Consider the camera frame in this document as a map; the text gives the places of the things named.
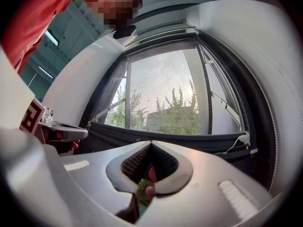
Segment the person's right hand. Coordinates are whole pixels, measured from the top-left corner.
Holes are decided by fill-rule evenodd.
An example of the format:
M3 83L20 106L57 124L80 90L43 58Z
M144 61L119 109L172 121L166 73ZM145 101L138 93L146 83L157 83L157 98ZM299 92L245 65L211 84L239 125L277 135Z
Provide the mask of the person's right hand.
M152 182L157 182L157 178L156 178L156 172L155 172L155 168L152 167L150 170L149 170L149 178ZM148 186L146 189L145 189L145 195L146 197L151 200L154 196L154 186Z

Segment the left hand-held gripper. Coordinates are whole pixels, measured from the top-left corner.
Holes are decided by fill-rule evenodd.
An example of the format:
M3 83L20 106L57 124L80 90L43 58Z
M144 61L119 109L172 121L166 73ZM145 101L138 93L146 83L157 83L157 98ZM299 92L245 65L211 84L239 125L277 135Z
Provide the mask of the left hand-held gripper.
M46 109L36 100L17 71L9 62L3 49L0 50L0 128L32 134L42 144L55 145L59 153L70 151L71 143L88 136L86 129L54 122L40 123Z

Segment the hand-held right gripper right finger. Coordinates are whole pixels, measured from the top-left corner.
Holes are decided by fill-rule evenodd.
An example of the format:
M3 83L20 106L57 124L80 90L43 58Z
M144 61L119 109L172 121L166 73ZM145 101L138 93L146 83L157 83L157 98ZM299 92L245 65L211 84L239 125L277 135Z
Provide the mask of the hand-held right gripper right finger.
M154 197L140 227L260 227L275 212L281 195L218 156L157 141L187 159L193 175L178 193Z

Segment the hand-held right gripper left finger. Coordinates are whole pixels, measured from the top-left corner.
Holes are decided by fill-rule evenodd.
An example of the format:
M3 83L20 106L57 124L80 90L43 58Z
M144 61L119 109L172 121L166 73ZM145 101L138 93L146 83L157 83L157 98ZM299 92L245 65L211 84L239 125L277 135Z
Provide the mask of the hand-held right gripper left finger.
M13 200L40 227L149 227L134 192L117 191L106 166L116 152L61 157L20 130L0 131L0 176Z

